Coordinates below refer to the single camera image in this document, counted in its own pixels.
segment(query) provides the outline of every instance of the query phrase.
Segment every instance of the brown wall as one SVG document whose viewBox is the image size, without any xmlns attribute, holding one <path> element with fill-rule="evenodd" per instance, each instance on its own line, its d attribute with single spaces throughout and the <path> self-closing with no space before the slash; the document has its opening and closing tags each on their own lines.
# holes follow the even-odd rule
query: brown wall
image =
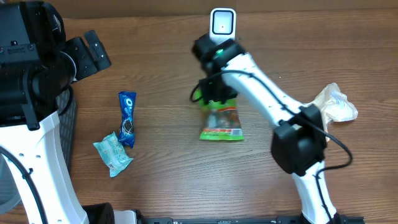
<svg viewBox="0 0 398 224">
<path fill-rule="evenodd" d="M 215 7 L 237 12 L 312 11 L 398 7 L 398 0 L 47 0 L 64 18 L 208 14 Z"/>
</svg>

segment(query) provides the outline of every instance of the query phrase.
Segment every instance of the green plastic bag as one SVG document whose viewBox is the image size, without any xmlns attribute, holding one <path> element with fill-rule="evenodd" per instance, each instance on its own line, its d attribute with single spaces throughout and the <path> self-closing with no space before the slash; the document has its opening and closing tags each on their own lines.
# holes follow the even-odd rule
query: green plastic bag
<svg viewBox="0 0 398 224">
<path fill-rule="evenodd" d="M 201 97 L 200 90 L 195 92 L 195 97 Z M 227 100 L 225 104 L 210 101 L 208 105 L 205 105 L 203 100 L 200 100 L 199 103 L 203 111 L 208 113 L 200 140 L 243 140 L 241 122 L 234 99 Z"/>
</svg>

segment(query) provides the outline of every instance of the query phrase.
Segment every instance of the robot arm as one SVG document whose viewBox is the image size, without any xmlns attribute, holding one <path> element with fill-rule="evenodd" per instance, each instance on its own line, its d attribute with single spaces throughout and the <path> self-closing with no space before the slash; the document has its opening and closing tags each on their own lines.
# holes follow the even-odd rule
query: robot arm
<svg viewBox="0 0 398 224">
<path fill-rule="evenodd" d="M 300 124 L 294 115 L 301 114 L 323 129 L 319 110 L 315 106 L 304 108 L 303 104 L 284 93 L 259 69 L 251 55 L 233 40 L 216 45 L 208 35 L 204 35 L 195 42 L 193 53 L 208 75 L 208 78 L 199 82 L 203 100 L 225 101 L 234 98 L 236 92 L 246 97 L 274 130 L 272 155 L 284 171 L 292 174 L 302 201 L 304 219 L 309 223 L 328 223 L 330 220 L 319 197 L 315 178 L 317 171 L 325 166 L 325 137 Z M 217 77 L 220 71 L 223 71 L 221 78 Z M 250 75 L 234 71 L 244 71 Z M 325 205 L 331 217 L 334 217 L 336 209 L 329 198 L 323 173 L 319 177 Z"/>
</svg>

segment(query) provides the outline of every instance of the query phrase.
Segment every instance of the blue snack package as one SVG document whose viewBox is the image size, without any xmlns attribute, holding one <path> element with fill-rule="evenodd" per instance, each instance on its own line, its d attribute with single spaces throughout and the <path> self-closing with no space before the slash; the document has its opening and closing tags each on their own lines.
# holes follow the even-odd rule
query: blue snack package
<svg viewBox="0 0 398 224">
<path fill-rule="evenodd" d="M 122 110 L 122 125 L 120 125 L 119 142 L 123 146 L 134 146 L 134 125 L 132 114 L 136 104 L 136 95 L 134 92 L 122 91 L 119 93 L 120 108 Z"/>
<path fill-rule="evenodd" d="M 118 141 L 114 132 L 106 136 L 101 142 L 94 142 L 93 145 L 97 148 L 104 163 L 109 167 L 111 177 L 115 177 L 122 172 L 132 161 L 126 155 L 124 147 Z"/>
</svg>

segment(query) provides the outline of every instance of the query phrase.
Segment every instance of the snack package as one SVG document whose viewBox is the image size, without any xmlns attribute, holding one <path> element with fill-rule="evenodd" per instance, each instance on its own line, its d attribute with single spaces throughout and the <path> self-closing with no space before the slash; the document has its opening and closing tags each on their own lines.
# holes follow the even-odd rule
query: snack package
<svg viewBox="0 0 398 224">
<path fill-rule="evenodd" d="M 358 110 L 347 100 L 347 96 L 340 92 L 336 83 L 327 85 L 311 103 L 315 104 L 322 114 L 323 128 L 328 131 L 332 122 L 351 121 L 358 116 Z"/>
<path fill-rule="evenodd" d="M 134 146 L 134 125 L 132 114 L 136 104 L 136 93 L 122 91 L 119 93 L 120 108 L 122 110 L 122 125 L 120 126 L 119 142 L 123 146 Z"/>
<path fill-rule="evenodd" d="M 198 90 L 195 95 L 198 98 L 201 96 L 201 92 Z M 208 113 L 205 127 L 200 134 L 201 140 L 243 140 L 235 100 L 227 100 L 225 104 L 211 101 L 208 105 L 204 105 L 203 101 L 200 101 L 200 104 Z"/>
<path fill-rule="evenodd" d="M 124 152 L 124 147 L 118 141 L 116 134 L 106 136 L 101 142 L 95 142 L 99 155 L 104 163 L 109 167 L 109 175 L 114 177 L 124 170 L 132 159 Z"/>
</svg>

